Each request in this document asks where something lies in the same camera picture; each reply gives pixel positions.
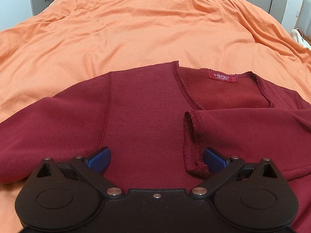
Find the orange bedsheet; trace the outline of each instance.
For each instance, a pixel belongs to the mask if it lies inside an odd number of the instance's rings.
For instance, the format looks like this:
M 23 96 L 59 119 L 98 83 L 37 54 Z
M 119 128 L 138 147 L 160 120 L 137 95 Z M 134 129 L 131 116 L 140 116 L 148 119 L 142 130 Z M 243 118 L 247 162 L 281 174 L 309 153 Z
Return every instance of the orange bedsheet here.
M 0 122 L 77 82 L 173 60 L 251 70 L 311 102 L 310 55 L 244 0 L 56 0 L 0 32 Z M 21 185 L 0 186 L 0 232 L 21 228 L 13 210 Z

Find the wrinkled fabric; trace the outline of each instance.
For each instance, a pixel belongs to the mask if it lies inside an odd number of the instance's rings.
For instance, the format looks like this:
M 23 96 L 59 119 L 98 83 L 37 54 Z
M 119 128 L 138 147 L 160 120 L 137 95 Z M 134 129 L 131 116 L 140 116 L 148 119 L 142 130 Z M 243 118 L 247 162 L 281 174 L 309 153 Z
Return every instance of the wrinkled fabric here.
M 244 0 L 56 0 L 0 32 L 0 122 L 80 81 L 172 60 L 253 71 L 311 102 L 310 54 Z
M 249 162 L 275 158 L 292 180 L 311 171 L 310 117 L 297 92 L 252 72 L 231 76 L 177 61 L 110 72 L 0 123 L 0 181 L 26 177 L 46 156 L 66 161 L 103 146 L 112 154 L 104 177 L 125 191 L 190 190 L 209 172 L 205 147 Z

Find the red shirt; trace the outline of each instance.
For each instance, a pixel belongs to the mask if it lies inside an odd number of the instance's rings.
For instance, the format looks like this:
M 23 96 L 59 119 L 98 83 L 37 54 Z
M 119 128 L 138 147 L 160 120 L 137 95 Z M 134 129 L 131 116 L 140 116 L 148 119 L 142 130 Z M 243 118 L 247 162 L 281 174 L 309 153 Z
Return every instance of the red shirt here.
M 108 146 L 104 176 L 117 186 L 189 190 L 202 182 L 189 171 L 208 171 L 199 147 L 210 146 L 251 163 L 272 158 L 300 202 L 294 227 L 306 232 L 310 132 L 311 106 L 297 92 L 252 72 L 229 76 L 175 61 L 78 83 L 0 123 L 0 182 L 28 176 L 44 157 L 66 161 Z

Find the clothing label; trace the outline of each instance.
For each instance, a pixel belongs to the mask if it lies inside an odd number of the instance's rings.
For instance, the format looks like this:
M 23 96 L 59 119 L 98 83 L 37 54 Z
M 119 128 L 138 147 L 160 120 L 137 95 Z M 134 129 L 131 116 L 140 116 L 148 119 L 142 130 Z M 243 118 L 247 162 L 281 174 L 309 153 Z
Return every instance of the clothing label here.
M 214 79 L 214 80 L 236 82 L 236 79 L 237 79 L 236 75 L 227 75 L 221 72 L 215 72 L 215 71 L 210 71 L 210 70 L 208 71 L 208 75 L 211 79 Z

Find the metal rivet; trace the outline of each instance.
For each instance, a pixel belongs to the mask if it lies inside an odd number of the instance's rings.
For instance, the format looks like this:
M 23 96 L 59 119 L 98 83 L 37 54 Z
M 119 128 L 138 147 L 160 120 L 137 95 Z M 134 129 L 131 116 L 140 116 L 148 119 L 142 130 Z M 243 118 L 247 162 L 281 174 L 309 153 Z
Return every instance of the metal rivet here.
M 159 199 L 161 197 L 161 194 L 153 194 L 153 197 Z
M 109 195 L 119 195 L 122 193 L 122 189 L 118 188 L 118 187 L 111 187 L 107 189 L 107 194 Z
M 204 195 L 207 193 L 207 189 L 204 187 L 195 187 L 192 189 L 192 192 L 196 195 Z

